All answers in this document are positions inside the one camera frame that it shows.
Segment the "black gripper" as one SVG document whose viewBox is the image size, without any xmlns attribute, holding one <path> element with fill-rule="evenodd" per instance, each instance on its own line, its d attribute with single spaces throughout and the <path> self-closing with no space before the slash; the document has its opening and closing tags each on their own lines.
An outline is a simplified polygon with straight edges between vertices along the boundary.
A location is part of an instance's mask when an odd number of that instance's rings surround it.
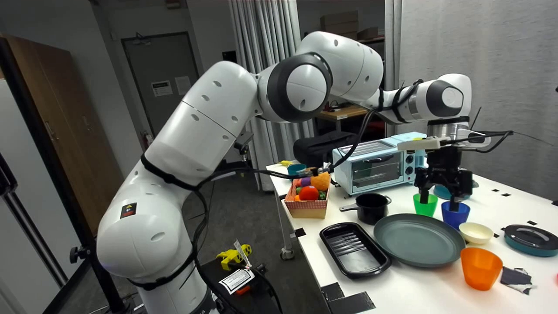
<svg viewBox="0 0 558 314">
<path fill-rule="evenodd" d="M 429 203 L 432 186 L 444 186 L 450 191 L 450 212 L 458 212 L 460 198 L 472 191 L 472 173 L 460 166 L 458 149 L 431 151 L 427 166 L 418 170 L 420 205 Z"/>
</svg>

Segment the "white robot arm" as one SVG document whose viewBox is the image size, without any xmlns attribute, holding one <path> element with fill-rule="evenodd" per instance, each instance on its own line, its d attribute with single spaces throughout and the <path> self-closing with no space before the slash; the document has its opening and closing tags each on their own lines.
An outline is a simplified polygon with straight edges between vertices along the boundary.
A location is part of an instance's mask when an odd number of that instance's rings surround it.
<svg viewBox="0 0 558 314">
<path fill-rule="evenodd" d="M 294 53 L 260 72 L 218 62 L 188 90 L 110 201 L 96 235 L 96 257 L 127 280 L 146 314 L 200 314 L 214 292 L 197 264 L 197 233 L 183 222 L 199 193 L 253 118 L 301 123 L 335 97 L 394 125 L 458 126 L 471 114 L 464 74 L 383 91 L 376 51 L 352 39 L 312 32 Z"/>
</svg>

